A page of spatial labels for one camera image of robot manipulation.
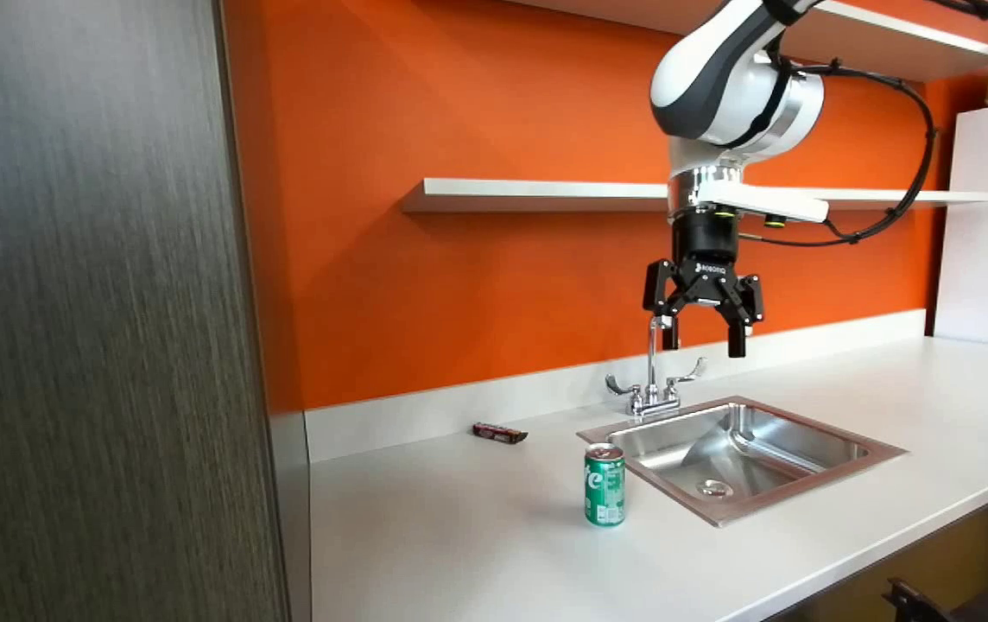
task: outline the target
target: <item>drain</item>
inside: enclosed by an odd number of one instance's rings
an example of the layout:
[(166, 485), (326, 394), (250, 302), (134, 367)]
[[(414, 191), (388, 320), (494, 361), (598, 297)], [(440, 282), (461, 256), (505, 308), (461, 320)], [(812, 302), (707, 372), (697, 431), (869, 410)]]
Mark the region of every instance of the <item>drain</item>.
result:
[(722, 479), (703, 479), (703, 498), (730, 502), (735, 492)]

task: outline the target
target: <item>stainless steel sink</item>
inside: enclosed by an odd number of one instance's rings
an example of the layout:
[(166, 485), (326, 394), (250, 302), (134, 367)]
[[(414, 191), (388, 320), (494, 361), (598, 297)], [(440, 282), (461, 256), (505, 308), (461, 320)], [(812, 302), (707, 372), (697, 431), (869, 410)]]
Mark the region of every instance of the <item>stainless steel sink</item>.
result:
[(793, 410), (725, 399), (679, 418), (582, 431), (615, 441), (631, 472), (713, 525), (869, 469), (903, 450)]

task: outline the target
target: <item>white shelf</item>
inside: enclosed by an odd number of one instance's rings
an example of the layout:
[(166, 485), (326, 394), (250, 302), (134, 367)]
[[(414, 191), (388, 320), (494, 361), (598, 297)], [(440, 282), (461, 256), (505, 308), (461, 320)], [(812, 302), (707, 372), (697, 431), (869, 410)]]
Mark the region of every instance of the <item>white shelf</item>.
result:
[[(903, 191), (874, 188), (775, 188), (785, 194), (810, 194), (834, 204), (834, 211), (884, 211)], [(461, 181), (426, 177), (405, 199), (405, 211), (440, 215), (663, 215), (663, 184), (588, 184), (588, 181)], [(971, 191), (924, 191), (917, 204), (988, 204), (988, 194)]]
[[(544, 9), (689, 35), (718, 0), (513, 0)], [(853, 5), (825, 0), (785, 35), (785, 52), (903, 78), (977, 77), (988, 68), (988, 40), (935, 30)]]

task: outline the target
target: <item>gray cabinet door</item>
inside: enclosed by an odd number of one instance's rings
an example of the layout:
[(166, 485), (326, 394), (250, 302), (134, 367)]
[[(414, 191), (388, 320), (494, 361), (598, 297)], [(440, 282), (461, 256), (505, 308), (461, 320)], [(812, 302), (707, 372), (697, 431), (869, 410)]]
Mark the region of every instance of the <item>gray cabinet door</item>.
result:
[(0, 0), (0, 622), (289, 620), (213, 0)]

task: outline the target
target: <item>faucet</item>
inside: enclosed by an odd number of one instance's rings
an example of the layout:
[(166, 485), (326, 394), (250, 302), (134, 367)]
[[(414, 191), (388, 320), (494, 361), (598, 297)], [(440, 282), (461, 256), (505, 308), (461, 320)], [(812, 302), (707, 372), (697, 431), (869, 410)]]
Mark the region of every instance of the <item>faucet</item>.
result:
[(658, 313), (645, 328), (645, 382), (623, 387), (615, 376), (605, 376), (605, 387), (619, 399), (625, 399), (625, 414), (649, 422), (666, 418), (680, 410), (679, 382), (694, 382), (705, 372), (705, 355), (697, 355), (694, 370), (684, 376), (666, 376), (660, 382), (660, 335), (675, 328), (669, 313)]

